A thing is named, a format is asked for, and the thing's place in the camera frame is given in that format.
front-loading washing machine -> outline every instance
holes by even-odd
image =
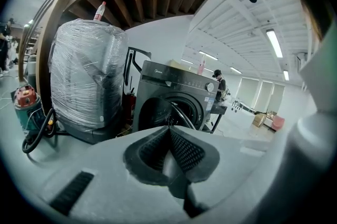
[[[162,125],[201,130],[213,106],[215,80],[144,61],[138,85],[133,132]]]

bottle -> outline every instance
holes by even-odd
[[[105,11],[105,2],[103,2],[96,11],[94,20],[100,21]]]

black cap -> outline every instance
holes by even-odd
[[[219,75],[221,75],[221,70],[215,70],[214,74],[212,75],[213,78],[218,77]]]
[[[214,75],[215,75],[215,77],[221,75],[221,70],[215,70]]]

ceiling light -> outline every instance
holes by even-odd
[[[284,78],[285,78],[285,80],[286,81],[289,81],[289,73],[288,73],[288,71],[283,71],[283,74],[284,74]]]
[[[283,58],[283,54],[282,54],[282,51],[281,51],[281,48],[280,48],[280,44],[279,44],[279,41],[277,40],[274,29],[267,30],[266,33],[267,33],[267,36],[268,36],[270,42],[273,45],[276,56],[278,58]]]
[[[240,74],[242,74],[242,72],[241,71],[238,71],[238,70],[236,70],[235,68],[233,68],[233,67],[231,67],[231,69],[232,70],[234,70],[234,71],[236,71],[236,72],[238,72],[238,73],[240,73]]]
[[[181,61],[184,61],[184,62],[186,62],[186,63],[189,63],[189,64],[193,64],[192,62],[190,62],[190,61],[187,61],[187,60],[183,60],[183,59],[181,59]]]
[[[211,56],[211,55],[209,55],[209,54],[206,54],[206,53],[204,53],[204,52],[202,52],[202,51],[199,51],[199,53],[204,54],[204,55],[210,57],[211,59],[218,60],[216,57]]]
[[[254,79],[254,78],[250,78],[250,77],[242,77],[244,79],[248,79],[248,80],[255,80],[255,81],[259,81],[259,79]]]

black hose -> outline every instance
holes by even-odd
[[[25,154],[29,154],[30,152],[32,152],[36,147],[37,145],[40,143],[40,140],[44,134],[44,131],[47,127],[47,124],[48,124],[48,121],[49,119],[51,118],[51,116],[53,115],[54,117],[54,120],[56,119],[56,114],[55,114],[55,111],[53,108],[51,108],[40,128],[40,131],[38,132],[38,135],[36,136],[35,140],[31,143],[31,144],[28,144],[28,141],[26,139],[24,139],[23,143],[22,143],[22,151],[25,153]],[[48,135],[47,137],[52,137],[54,136],[55,134],[55,131],[56,131],[56,122],[54,122],[54,125],[53,125],[53,129],[52,129],[52,132],[50,135]]]

